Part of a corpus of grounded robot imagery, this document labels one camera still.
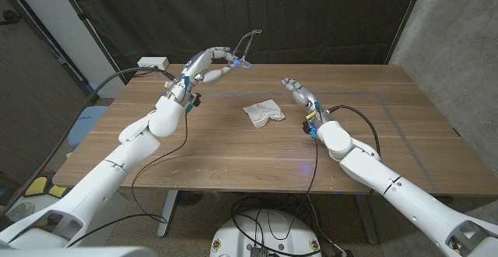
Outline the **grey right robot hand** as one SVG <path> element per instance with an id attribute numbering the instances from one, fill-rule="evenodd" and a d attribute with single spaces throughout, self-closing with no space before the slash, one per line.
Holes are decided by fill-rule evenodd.
<path id="1" fill-rule="evenodd" d="M 305 108 L 307 121 L 312 121 L 316 127 L 331 121 L 330 114 L 322 108 L 321 103 L 311 90 L 291 78 L 284 78 L 281 83 L 290 92 L 296 103 Z"/>

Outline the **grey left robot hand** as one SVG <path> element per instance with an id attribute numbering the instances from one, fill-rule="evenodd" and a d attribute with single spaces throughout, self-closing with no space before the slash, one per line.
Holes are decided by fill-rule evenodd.
<path id="1" fill-rule="evenodd" d="M 218 58 L 225 59 L 227 66 L 202 73 L 212 64 L 214 59 Z M 228 47 L 212 47 L 205 51 L 200 51 L 184 65 L 178 78 L 165 84 L 167 88 L 165 96 L 180 105 L 185 105 L 197 83 L 201 82 L 206 85 L 217 83 L 226 74 L 241 67 L 250 68 L 251 63 L 247 62 L 244 57 L 238 58 L 232 54 Z"/>

